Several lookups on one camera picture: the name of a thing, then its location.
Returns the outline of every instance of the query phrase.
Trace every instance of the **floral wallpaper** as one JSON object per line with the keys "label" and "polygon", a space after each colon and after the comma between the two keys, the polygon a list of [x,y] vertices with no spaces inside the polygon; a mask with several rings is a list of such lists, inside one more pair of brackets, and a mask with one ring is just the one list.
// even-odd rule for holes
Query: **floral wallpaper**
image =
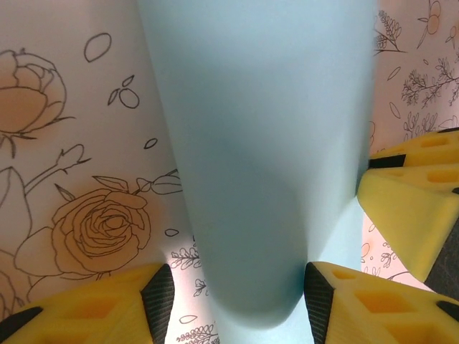
{"label": "floral wallpaper", "polygon": [[[456,0],[380,1],[372,152],[459,125],[458,12]],[[0,41],[0,320],[166,260],[180,285],[166,342],[218,344],[136,3],[4,1],[0,32],[11,33]],[[425,288],[368,218],[361,266]]]}
{"label": "floral wallpaper", "polygon": [[[459,126],[458,30],[459,1],[379,1],[374,17],[377,66],[371,153],[430,131]],[[361,268],[429,289],[404,268],[368,217]]]}
{"label": "floral wallpaper", "polygon": [[167,261],[166,342],[219,343],[136,2],[3,1],[0,32],[0,320]]}

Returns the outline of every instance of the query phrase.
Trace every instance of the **black foam edge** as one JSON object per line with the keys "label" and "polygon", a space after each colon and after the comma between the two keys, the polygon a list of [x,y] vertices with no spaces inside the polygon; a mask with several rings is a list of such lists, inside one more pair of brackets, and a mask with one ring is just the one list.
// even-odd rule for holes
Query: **black foam edge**
{"label": "black foam edge", "polygon": [[459,217],[424,283],[434,292],[459,300]]}
{"label": "black foam edge", "polygon": [[448,314],[452,319],[456,320],[459,324],[459,305],[449,301],[441,300],[437,302],[437,306],[443,312]]}
{"label": "black foam edge", "polygon": [[42,311],[43,308],[41,307],[32,307],[5,318],[0,322],[0,343],[10,338]]}
{"label": "black foam edge", "polygon": [[458,131],[458,130],[459,130],[459,127],[448,128],[448,129],[443,129],[443,130],[437,131],[437,133],[439,133],[439,134],[441,134],[441,133],[451,133],[453,131]]}
{"label": "black foam edge", "polygon": [[306,265],[304,296],[314,344],[325,344],[333,304],[334,288],[314,263]]}
{"label": "black foam edge", "polygon": [[368,162],[368,169],[403,167],[406,157],[406,154],[399,154],[396,156],[370,159]]}
{"label": "black foam edge", "polygon": [[169,320],[175,298],[171,267],[164,264],[141,290],[143,308],[155,344],[166,341]]}

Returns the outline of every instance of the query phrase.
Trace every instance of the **berry drawing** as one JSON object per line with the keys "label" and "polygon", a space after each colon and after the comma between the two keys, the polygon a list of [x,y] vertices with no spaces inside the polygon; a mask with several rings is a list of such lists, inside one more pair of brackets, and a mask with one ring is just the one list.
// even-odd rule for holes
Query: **berry drawing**
{"label": "berry drawing", "polygon": [[110,93],[110,97],[108,97],[108,102],[107,105],[111,105],[116,98],[118,98],[124,106],[126,106],[129,109],[135,109],[138,107],[140,104],[140,99],[138,95],[132,91],[131,88],[128,86],[132,83],[134,80],[134,75],[131,75],[130,77],[124,79],[124,81],[121,83],[121,87],[114,89]]}

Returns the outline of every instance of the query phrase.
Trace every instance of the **peony drawing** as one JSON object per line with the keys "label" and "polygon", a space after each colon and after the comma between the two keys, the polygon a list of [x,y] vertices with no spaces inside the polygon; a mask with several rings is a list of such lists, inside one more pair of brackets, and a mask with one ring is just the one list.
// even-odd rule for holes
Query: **peony drawing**
{"label": "peony drawing", "polygon": [[65,119],[60,116],[66,97],[50,61],[24,49],[0,52],[0,146],[9,141],[14,158],[15,138],[35,139],[31,133]]}

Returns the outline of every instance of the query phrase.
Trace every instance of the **yellow foam piece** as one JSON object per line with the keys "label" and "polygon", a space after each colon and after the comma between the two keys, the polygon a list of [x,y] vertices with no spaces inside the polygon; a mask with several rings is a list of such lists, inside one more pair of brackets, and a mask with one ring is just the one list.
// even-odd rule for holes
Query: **yellow foam piece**
{"label": "yellow foam piece", "polygon": [[404,167],[459,163],[459,130],[428,133],[381,150],[371,159],[406,155]]}
{"label": "yellow foam piece", "polygon": [[433,292],[311,262],[305,299],[315,344],[459,343],[459,302]]}
{"label": "yellow foam piece", "polygon": [[153,344],[140,291],[162,266],[132,269],[31,303],[22,310],[43,311],[4,344]]}
{"label": "yellow foam piece", "polygon": [[405,267],[425,281],[459,217],[459,164],[368,170],[357,198]]}

